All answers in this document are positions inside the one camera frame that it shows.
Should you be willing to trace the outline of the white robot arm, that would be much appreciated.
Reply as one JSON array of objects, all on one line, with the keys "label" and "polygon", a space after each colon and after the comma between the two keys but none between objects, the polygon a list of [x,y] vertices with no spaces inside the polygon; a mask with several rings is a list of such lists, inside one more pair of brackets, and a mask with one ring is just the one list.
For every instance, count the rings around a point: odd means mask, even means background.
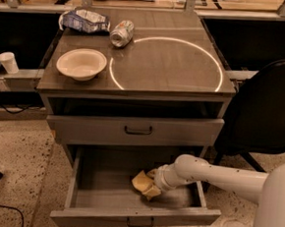
[{"label": "white robot arm", "polygon": [[285,227],[285,164],[271,173],[241,170],[210,164],[189,154],[145,175],[142,193],[158,196],[194,181],[208,182],[257,205],[253,227]]}]

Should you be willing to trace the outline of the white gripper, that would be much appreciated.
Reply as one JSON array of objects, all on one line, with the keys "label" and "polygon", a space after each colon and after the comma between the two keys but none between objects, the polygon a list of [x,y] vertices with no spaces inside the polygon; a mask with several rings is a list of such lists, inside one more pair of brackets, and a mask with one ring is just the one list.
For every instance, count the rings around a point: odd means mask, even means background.
[{"label": "white gripper", "polygon": [[174,164],[164,164],[158,169],[151,169],[146,172],[146,176],[154,179],[156,186],[151,186],[142,193],[147,200],[159,196],[161,190],[167,192],[187,184],[187,181],[177,174]]}]

